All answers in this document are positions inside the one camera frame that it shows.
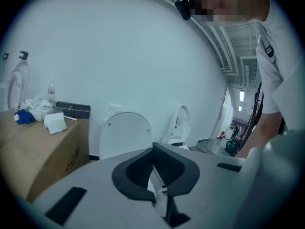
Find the ceiling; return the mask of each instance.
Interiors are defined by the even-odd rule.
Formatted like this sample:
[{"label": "ceiling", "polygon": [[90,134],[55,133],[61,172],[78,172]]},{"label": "ceiling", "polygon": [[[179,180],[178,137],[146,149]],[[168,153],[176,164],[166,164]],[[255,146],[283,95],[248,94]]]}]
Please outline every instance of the ceiling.
[{"label": "ceiling", "polygon": [[[176,0],[163,1],[174,7]],[[221,29],[207,26],[194,18],[191,18],[191,21],[207,38],[220,60],[221,70],[228,82],[233,99],[234,120],[248,123],[254,104],[254,95],[261,83],[255,57],[258,23],[250,21]],[[243,102],[240,102],[240,90],[245,91]],[[243,107],[242,111],[238,111],[240,105]]]}]

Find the door frame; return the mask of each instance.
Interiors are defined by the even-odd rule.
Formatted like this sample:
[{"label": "door frame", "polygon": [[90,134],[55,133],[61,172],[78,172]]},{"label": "door frame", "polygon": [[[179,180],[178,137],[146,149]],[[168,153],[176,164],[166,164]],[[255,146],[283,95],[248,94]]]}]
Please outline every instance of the door frame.
[{"label": "door frame", "polygon": [[221,105],[220,105],[219,113],[218,113],[218,116],[217,116],[217,119],[216,119],[216,122],[215,122],[215,125],[214,125],[214,128],[213,128],[213,131],[211,132],[209,141],[212,140],[211,138],[212,138],[213,133],[214,133],[216,127],[217,127],[217,124],[218,124],[218,121],[219,121],[219,117],[220,117],[220,115],[221,115],[221,111],[222,111],[223,106],[224,106],[225,95],[226,95],[227,91],[229,91],[229,89],[228,89],[228,87],[226,86],[225,89],[224,89],[223,100],[222,100],[222,103],[221,103]]}]

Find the smart toilet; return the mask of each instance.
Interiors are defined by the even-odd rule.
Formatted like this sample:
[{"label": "smart toilet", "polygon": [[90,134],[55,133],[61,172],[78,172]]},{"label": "smart toilet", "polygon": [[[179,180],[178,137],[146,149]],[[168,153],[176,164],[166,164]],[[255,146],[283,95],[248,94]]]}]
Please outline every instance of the smart toilet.
[{"label": "smart toilet", "polygon": [[162,142],[183,149],[189,149],[185,140],[190,133],[190,115],[186,106],[182,105],[173,113],[168,132]]},{"label": "smart toilet", "polygon": [[[151,126],[140,114],[119,112],[102,126],[100,159],[151,147]],[[148,190],[155,193],[151,181]]]},{"label": "smart toilet", "polygon": [[3,110],[15,108],[15,105],[24,101],[24,92],[28,76],[28,63],[22,60],[10,74],[4,90]]}]

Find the tissue paper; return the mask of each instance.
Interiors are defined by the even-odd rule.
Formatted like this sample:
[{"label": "tissue paper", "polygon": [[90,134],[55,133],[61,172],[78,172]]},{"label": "tissue paper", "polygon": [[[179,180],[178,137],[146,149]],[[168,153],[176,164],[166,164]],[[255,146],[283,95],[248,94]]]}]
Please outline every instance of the tissue paper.
[{"label": "tissue paper", "polygon": [[51,135],[67,129],[66,123],[63,119],[63,112],[47,114],[44,117],[44,126],[49,129]]}]

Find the white bottle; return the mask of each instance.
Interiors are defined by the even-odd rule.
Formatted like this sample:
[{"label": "white bottle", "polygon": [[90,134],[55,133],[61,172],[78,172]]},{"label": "white bottle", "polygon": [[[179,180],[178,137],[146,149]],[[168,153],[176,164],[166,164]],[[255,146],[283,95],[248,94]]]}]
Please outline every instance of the white bottle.
[{"label": "white bottle", "polygon": [[55,102],[55,86],[53,81],[50,81],[48,86],[48,101],[50,104]]}]

